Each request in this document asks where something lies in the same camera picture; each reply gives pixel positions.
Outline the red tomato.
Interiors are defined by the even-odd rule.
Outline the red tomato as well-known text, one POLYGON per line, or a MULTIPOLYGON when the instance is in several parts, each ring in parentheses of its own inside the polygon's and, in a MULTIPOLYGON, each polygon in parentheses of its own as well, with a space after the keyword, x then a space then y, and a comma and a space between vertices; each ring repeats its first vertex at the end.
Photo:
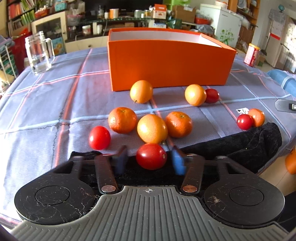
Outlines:
POLYGON ((153 143, 142 145, 136 153, 138 165, 146 170, 157 170, 162 168, 167 162, 167 153, 164 149, 153 143))
POLYGON ((206 103, 216 103, 219 100, 219 92, 215 89, 209 88, 206 92, 206 103))
POLYGON ((253 118, 249 114, 241 114, 237 118, 237 125, 241 130, 249 130, 254 126, 253 118))
POLYGON ((95 126, 89 134, 89 145, 94 150, 107 149, 111 142, 111 136, 107 128, 95 126))

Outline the yellow orange back right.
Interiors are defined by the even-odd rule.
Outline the yellow orange back right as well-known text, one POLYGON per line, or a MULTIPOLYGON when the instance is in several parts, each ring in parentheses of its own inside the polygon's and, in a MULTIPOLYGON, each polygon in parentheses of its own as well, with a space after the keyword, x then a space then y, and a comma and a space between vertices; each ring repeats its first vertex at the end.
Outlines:
POLYGON ((206 100, 206 91, 197 84, 191 84, 185 89, 185 99, 192 106, 200 106, 206 100))

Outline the yellow orange back left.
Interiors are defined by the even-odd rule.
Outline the yellow orange back left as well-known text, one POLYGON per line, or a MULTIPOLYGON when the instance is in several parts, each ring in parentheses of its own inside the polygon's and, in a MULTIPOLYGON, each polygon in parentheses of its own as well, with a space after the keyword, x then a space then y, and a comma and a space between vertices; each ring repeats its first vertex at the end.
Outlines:
POLYGON ((130 89, 130 98, 134 103, 146 103, 153 95, 153 87, 146 80, 138 80, 130 89))

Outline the white glass door cabinet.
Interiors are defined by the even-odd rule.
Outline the white glass door cabinet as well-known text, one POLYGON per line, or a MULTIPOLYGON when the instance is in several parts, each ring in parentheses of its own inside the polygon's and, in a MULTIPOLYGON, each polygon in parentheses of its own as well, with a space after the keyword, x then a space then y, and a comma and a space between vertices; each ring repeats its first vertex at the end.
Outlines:
POLYGON ((31 23, 33 34, 43 31, 45 37, 52 40, 56 56, 66 53, 65 41, 68 38, 66 17, 67 11, 60 11, 31 23))

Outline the dark bookshelf with books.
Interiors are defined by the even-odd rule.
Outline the dark bookshelf with books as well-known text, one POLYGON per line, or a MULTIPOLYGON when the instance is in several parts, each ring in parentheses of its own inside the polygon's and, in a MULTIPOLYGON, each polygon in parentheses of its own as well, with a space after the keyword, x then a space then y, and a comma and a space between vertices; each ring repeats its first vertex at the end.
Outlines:
POLYGON ((9 36, 17 29, 50 13, 53 1, 12 0, 6 1, 6 25, 9 36))

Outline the orange cardboard box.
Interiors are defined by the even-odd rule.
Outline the orange cardboard box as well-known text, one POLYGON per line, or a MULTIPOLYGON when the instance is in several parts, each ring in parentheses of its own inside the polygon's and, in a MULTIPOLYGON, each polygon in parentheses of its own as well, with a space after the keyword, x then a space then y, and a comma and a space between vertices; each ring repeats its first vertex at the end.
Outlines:
POLYGON ((202 33, 161 28, 111 29, 107 41, 112 91, 138 80, 152 87, 225 85, 236 50, 202 33))

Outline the yellow orange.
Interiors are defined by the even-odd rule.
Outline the yellow orange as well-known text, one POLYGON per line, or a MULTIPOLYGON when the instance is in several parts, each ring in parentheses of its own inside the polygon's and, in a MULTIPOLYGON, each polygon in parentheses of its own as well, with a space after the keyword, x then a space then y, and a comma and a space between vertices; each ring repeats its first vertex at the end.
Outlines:
POLYGON ((130 98, 134 103, 146 103, 153 95, 153 87, 146 80, 138 80, 130 89, 130 98))
POLYGON ((192 106, 200 106, 206 100, 206 91, 197 84, 191 84, 185 89, 185 99, 192 106))

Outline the large orange centre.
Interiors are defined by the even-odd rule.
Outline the large orange centre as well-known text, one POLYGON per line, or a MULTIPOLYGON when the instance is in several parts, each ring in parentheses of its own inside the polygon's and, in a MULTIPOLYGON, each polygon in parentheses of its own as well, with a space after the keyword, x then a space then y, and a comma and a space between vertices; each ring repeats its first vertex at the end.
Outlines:
POLYGON ((167 139, 168 128, 162 118, 147 114, 138 121, 137 133, 145 143, 160 144, 167 139))

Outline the plaid blue bed sheet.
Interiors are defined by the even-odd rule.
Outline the plaid blue bed sheet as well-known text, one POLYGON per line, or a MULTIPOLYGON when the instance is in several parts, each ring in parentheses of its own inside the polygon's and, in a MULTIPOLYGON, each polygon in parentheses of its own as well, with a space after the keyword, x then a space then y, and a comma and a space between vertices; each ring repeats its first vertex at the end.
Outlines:
POLYGON ((165 150, 222 138, 240 132, 236 119, 242 108, 260 109, 268 123, 281 132, 277 155, 295 146, 295 114, 278 111, 275 102, 292 95, 267 75, 236 57, 227 82, 217 86, 220 99, 194 107, 185 99, 185 87, 156 88, 145 104, 134 103, 128 91, 113 92, 106 48, 77 51, 55 58, 52 68, 34 75, 26 68, 1 98, 1 224, 20 223, 14 197, 34 178, 69 159, 73 151, 88 152, 95 126, 108 126, 116 107, 132 109, 139 118, 163 118, 181 111, 194 122, 192 133, 168 138, 165 150))

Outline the tangerine left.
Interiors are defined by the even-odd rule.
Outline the tangerine left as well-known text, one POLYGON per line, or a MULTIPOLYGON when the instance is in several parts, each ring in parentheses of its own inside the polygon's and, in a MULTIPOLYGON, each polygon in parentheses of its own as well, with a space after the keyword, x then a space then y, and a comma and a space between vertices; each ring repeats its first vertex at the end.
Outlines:
POLYGON ((130 108, 117 107, 109 113, 108 124, 114 132, 127 134, 135 129, 137 115, 130 108))

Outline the red cylindrical can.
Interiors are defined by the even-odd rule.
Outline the red cylindrical can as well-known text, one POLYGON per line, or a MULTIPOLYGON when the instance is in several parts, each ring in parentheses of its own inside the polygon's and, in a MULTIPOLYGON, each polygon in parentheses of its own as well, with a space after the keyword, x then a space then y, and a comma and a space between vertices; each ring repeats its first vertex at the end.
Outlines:
POLYGON ((259 47, 257 47, 254 44, 249 43, 247 53, 244 58, 244 63, 250 67, 253 67, 259 51, 260 51, 259 47))

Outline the wooden shelf unit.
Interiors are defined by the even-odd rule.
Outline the wooden shelf unit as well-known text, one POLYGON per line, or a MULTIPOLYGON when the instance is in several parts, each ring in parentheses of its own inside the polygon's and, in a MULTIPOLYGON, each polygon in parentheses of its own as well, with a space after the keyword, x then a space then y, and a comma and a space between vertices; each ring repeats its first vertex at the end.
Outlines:
POLYGON ((260 2, 261 0, 228 1, 228 9, 243 17, 238 42, 243 41, 246 44, 251 43, 258 45, 255 44, 254 33, 258 28, 257 21, 259 16, 260 2))

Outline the small tangerine far right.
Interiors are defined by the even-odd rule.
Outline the small tangerine far right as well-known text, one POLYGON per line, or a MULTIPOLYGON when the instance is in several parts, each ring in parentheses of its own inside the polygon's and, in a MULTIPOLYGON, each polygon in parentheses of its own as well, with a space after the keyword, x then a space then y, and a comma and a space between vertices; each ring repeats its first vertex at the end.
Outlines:
POLYGON ((265 114, 260 109, 252 108, 249 110, 248 115, 253 119, 253 126, 262 126, 265 122, 265 114))

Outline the glass mug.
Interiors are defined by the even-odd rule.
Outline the glass mug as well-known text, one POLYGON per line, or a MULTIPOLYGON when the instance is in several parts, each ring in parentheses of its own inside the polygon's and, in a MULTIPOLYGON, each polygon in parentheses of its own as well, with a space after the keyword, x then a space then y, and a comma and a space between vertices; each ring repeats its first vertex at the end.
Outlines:
POLYGON ((52 68, 52 63, 55 60, 53 43, 50 38, 45 37, 43 31, 26 37, 25 47, 34 75, 39 75, 52 68))

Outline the brown cardboard box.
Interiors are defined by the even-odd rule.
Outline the brown cardboard box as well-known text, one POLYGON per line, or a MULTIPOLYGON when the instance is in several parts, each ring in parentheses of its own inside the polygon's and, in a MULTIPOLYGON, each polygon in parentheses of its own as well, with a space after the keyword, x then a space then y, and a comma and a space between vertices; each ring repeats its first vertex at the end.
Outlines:
POLYGON ((174 5, 172 8, 172 16, 175 19, 180 19, 183 22, 194 23, 196 16, 196 8, 189 6, 174 5))

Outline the black cloth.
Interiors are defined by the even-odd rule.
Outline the black cloth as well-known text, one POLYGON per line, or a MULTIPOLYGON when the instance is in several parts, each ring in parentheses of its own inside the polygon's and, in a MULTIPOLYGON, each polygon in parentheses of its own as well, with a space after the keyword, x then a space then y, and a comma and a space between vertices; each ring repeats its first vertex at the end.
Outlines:
MULTIPOLYGON (((181 151, 184 154, 197 154, 206 160, 226 156, 257 173, 275 156, 281 145, 278 126, 275 123, 266 123, 246 132, 187 146, 181 151)), ((119 186, 180 186, 184 177, 175 174, 171 154, 168 154, 165 165, 153 171, 138 165, 134 156, 128 157, 124 173, 115 175, 115 179, 119 186)))

